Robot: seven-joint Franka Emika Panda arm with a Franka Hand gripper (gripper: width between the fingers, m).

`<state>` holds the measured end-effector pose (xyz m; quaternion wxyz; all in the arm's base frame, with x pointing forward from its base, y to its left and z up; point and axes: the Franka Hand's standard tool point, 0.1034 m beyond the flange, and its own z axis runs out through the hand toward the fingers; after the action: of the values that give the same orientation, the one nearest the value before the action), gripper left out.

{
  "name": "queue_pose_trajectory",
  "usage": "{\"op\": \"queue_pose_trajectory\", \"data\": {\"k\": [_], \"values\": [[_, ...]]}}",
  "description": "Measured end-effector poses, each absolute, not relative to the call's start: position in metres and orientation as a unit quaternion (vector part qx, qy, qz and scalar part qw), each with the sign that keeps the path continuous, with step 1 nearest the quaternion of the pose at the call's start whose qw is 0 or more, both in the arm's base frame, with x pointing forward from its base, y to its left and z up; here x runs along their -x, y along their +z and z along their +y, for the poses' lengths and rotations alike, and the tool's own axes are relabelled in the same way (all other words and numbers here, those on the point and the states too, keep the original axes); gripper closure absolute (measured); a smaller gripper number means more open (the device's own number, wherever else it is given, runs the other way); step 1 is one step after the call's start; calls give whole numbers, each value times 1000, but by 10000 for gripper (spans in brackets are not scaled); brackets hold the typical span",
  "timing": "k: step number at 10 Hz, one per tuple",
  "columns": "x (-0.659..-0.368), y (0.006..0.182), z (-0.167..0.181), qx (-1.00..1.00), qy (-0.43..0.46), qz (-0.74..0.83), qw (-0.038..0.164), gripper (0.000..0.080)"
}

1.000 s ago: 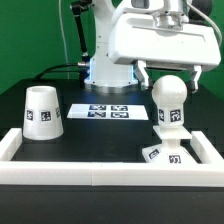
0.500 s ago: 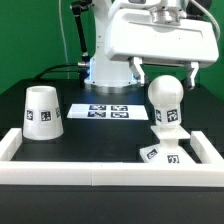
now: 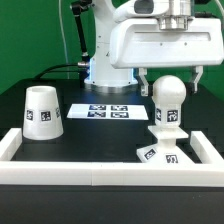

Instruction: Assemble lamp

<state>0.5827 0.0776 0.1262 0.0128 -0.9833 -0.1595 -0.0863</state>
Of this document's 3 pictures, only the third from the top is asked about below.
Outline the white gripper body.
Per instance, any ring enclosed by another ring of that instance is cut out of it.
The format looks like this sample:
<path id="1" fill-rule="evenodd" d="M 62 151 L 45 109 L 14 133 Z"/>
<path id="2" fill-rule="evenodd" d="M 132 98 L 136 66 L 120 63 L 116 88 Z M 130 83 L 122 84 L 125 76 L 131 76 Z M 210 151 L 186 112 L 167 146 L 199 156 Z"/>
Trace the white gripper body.
<path id="1" fill-rule="evenodd" d="M 219 65 L 223 60 L 219 19 L 193 19 L 187 30 L 160 30 L 156 19 L 128 19 L 111 32 L 115 68 Z"/>

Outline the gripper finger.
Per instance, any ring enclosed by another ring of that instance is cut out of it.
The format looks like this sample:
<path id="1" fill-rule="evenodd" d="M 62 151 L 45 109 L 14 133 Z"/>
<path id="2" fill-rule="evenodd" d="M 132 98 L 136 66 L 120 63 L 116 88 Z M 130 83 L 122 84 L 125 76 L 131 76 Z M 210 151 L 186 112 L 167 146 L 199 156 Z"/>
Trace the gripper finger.
<path id="1" fill-rule="evenodd" d="M 139 68 L 138 69 L 138 78 L 140 84 L 140 91 L 143 97 L 151 96 L 152 95 L 152 86 L 146 79 L 147 69 L 146 68 Z"/>
<path id="2" fill-rule="evenodd" d="M 198 92 L 198 83 L 203 75 L 203 67 L 192 66 L 190 68 L 190 71 L 191 71 L 191 76 L 187 84 L 187 89 L 189 93 L 195 94 Z"/>

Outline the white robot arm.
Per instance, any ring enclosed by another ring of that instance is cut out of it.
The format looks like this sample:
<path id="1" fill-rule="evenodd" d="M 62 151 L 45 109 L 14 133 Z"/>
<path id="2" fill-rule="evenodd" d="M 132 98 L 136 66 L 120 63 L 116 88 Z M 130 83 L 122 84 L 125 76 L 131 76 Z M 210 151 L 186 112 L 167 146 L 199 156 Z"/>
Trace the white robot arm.
<path id="1" fill-rule="evenodd" d="M 222 22 L 192 10 L 194 0 L 92 0 L 96 50 L 86 83 L 101 91 L 137 83 L 135 69 L 203 68 L 224 61 Z"/>

